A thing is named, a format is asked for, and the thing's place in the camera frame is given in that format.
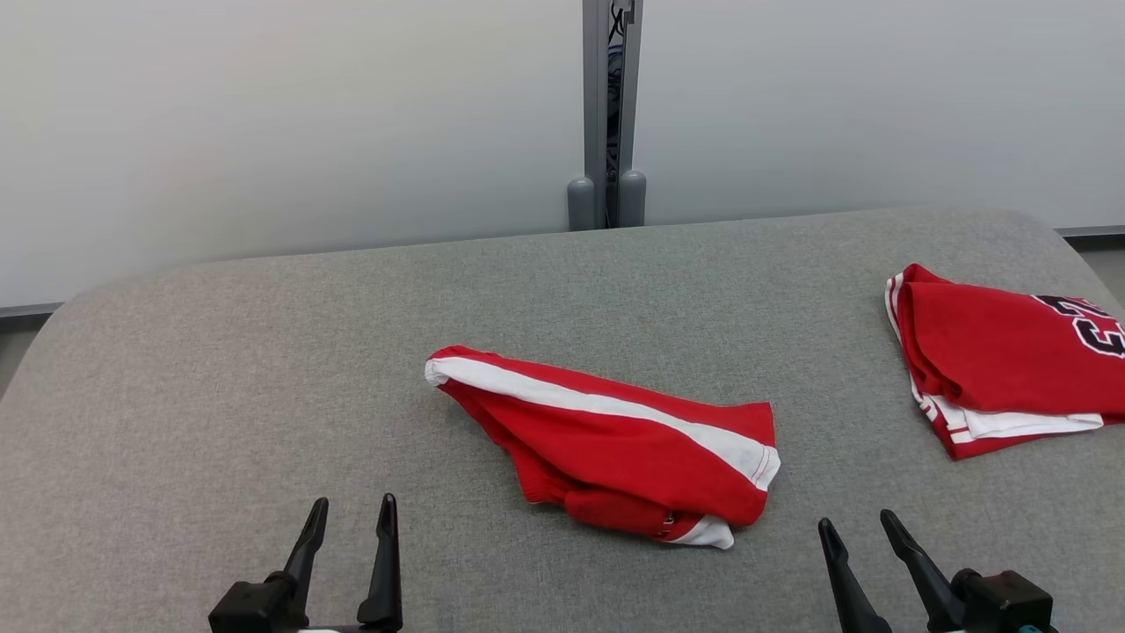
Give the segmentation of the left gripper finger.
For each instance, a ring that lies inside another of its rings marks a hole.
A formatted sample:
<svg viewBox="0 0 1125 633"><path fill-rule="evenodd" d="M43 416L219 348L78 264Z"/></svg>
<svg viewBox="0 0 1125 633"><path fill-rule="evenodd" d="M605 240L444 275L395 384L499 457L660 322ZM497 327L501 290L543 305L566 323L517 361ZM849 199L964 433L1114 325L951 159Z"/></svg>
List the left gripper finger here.
<svg viewBox="0 0 1125 633"><path fill-rule="evenodd" d="M399 527L397 500L393 492L382 494L376 536L377 552L368 596L361 602L356 618L361 630L400 630L404 609Z"/></svg>
<svg viewBox="0 0 1125 633"><path fill-rule="evenodd" d="M307 606L312 571L315 557L324 542L328 508L328 498L318 498L317 501L313 501L304 527L294 542L292 553L289 554L284 566L282 573L290 585L290 596L292 596L289 600L291 608Z"/></svg>

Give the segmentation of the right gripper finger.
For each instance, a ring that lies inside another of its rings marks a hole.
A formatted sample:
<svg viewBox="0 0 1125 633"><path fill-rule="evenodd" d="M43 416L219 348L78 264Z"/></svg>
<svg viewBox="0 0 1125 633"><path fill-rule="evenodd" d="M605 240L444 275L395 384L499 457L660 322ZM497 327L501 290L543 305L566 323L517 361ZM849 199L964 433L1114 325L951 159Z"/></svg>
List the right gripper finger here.
<svg viewBox="0 0 1125 633"><path fill-rule="evenodd" d="M940 573L939 566L917 544L896 513L880 510L880 522L896 557L904 562L922 608L928 616L925 626L929 633L955 633L963 630L965 604L956 596L951 581Z"/></svg>
<svg viewBox="0 0 1125 633"><path fill-rule="evenodd" d="M892 633L867 599L849 566L849 552L829 518L818 522L824 560L831 582L842 633Z"/></svg>

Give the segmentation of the red jersey with number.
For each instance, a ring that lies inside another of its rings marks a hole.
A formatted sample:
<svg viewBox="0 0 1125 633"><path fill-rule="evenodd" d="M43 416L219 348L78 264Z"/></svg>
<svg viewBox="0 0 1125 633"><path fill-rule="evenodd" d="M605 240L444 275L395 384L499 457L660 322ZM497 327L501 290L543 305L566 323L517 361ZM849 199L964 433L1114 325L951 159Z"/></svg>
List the red jersey with number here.
<svg viewBox="0 0 1125 633"><path fill-rule="evenodd" d="M1094 302L912 264L884 305L914 400L953 460L1125 424L1125 327Z"/></svg>

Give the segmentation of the red shorts with white stripe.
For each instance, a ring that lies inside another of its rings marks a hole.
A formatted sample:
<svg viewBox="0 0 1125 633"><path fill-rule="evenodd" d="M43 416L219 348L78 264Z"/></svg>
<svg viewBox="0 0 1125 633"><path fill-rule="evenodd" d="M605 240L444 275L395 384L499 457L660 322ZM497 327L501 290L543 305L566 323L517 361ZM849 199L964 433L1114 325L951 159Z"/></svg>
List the red shorts with white stripe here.
<svg viewBox="0 0 1125 633"><path fill-rule="evenodd" d="M782 465L768 403L693 403L459 346L425 378L507 453L526 501L596 528L731 548Z"/></svg>

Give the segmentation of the grey cylindrical post foot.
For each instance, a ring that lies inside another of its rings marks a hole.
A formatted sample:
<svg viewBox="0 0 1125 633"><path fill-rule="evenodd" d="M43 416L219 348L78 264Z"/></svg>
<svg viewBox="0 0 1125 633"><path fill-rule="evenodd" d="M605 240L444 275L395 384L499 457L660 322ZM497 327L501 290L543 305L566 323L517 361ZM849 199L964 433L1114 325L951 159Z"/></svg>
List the grey cylindrical post foot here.
<svg viewBox="0 0 1125 633"><path fill-rule="evenodd" d="M575 178L566 186L566 208L568 230L595 230L598 228L598 188L591 178Z"/></svg>
<svg viewBox="0 0 1125 633"><path fill-rule="evenodd" d="M639 170L629 170L618 177L616 181L616 227L644 227L644 208L646 207L647 178Z"/></svg>

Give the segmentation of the grey aluminium wall post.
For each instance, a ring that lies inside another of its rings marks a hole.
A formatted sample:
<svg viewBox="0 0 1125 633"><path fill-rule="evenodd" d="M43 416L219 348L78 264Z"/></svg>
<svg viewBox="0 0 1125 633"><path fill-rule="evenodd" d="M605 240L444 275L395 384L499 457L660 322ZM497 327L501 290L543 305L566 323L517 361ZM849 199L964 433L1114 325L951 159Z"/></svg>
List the grey aluminium wall post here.
<svg viewBox="0 0 1125 633"><path fill-rule="evenodd" d="M584 170L598 229L616 227L618 177L634 168L644 0L582 0Z"/></svg>

